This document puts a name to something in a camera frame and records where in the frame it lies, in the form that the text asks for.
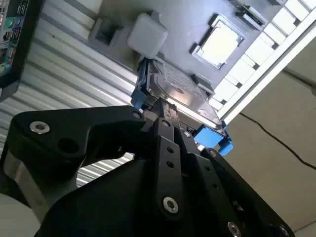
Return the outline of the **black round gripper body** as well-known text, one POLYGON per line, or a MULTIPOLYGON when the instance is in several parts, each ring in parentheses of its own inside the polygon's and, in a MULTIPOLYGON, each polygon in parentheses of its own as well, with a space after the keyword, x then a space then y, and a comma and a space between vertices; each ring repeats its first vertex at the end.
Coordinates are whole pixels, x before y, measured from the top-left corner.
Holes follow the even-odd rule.
POLYGON ((67 194, 39 237, 220 237, 220 222, 178 159, 133 160, 67 194))

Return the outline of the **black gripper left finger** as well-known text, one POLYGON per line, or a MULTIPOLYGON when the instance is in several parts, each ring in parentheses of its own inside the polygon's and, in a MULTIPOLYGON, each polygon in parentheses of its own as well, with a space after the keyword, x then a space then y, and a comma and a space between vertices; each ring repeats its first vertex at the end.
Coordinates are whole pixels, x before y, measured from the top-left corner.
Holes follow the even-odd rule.
POLYGON ((178 159, 168 102, 23 112, 8 133, 8 175, 43 221, 67 194, 133 160, 178 159))

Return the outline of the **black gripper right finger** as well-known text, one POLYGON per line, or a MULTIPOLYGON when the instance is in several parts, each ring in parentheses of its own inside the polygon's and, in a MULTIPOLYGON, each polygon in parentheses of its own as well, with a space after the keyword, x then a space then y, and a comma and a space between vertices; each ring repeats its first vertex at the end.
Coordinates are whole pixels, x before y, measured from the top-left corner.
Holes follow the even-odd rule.
POLYGON ((291 228, 214 149, 199 151, 168 104, 184 175, 186 212, 172 237, 293 237, 291 228))

